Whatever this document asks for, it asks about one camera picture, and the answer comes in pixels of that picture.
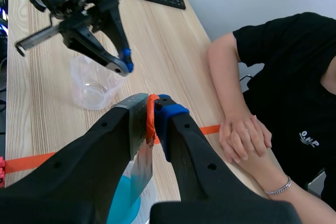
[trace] wooden table surface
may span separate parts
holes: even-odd
[[[142,0],[122,0],[120,13],[135,70],[127,77],[113,103],[144,93],[165,93],[190,110],[199,127],[219,124],[224,118],[206,60],[210,40],[186,0],[179,10]],[[77,53],[60,35],[20,56],[16,41],[49,26],[48,13],[37,11],[28,0],[9,0],[7,66],[6,159],[56,152],[83,135],[109,107],[88,111],[72,98],[70,61]],[[107,37],[98,39],[113,53]],[[221,158],[218,134],[208,135]],[[160,145],[153,153],[154,181],[159,200],[180,198],[172,166]],[[227,164],[251,190],[264,195],[259,185],[236,165]],[[6,186],[32,170],[6,175]]]

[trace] silver bracelet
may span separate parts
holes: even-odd
[[[288,182],[287,184],[285,184],[283,187],[281,187],[279,190],[276,190],[276,191],[265,191],[265,193],[268,195],[268,196],[274,196],[274,195],[278,195],[278,194],[281,194],[283,193],[284,191],[286,191],[290,185],[292,184],[292,180],[290,179],[289,176],[288,177]]]

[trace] t-shirt logo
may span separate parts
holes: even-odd
[[[307,131],[303,131],[301,133],[299,133],[300,138],[301,138],[301,142],[303,142],[304,144],[310,144],[311,146],[313,146],[315,148],[315,146],[319,146],[319,142],[317,142],[316,140],[314,141],[314,139],[312,139],[311,137],[307,137],[308,132]]]

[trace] person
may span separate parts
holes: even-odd
[[[336,20],[302,13],[246,26],[214,41],[208,61],[225,114],[227,160],[265,191],[277,191],[289,176],[291,186],[271,198],[292,203],[303,223],[336,223]],[[239,62],[265,64],[244,94]],[[303,188],[323,170],[320,200]]]

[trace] plastic measuring cup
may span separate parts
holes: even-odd
[[[126,79],[86,56],[71,61],[71,76],[75,101],[89,110],[107,107]]]

